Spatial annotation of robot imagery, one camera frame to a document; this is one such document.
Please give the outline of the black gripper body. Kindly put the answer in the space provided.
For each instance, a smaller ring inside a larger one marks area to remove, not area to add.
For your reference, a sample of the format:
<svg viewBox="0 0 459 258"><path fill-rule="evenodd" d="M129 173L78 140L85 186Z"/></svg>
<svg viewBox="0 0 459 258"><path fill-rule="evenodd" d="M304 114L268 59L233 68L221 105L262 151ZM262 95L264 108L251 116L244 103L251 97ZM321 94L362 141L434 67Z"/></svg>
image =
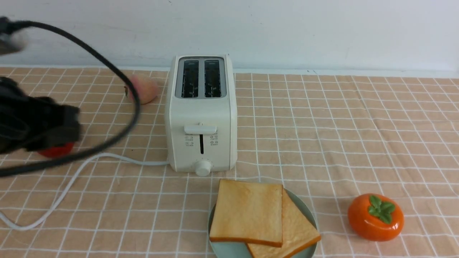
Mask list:
<svg viewBox="0 0 459 258"><path fill-rule="evenodd" d="M47 96L29 96L7 77L1 77L0 91L1 154L19 149L36 152L79 141L79 108Z"/></svg>

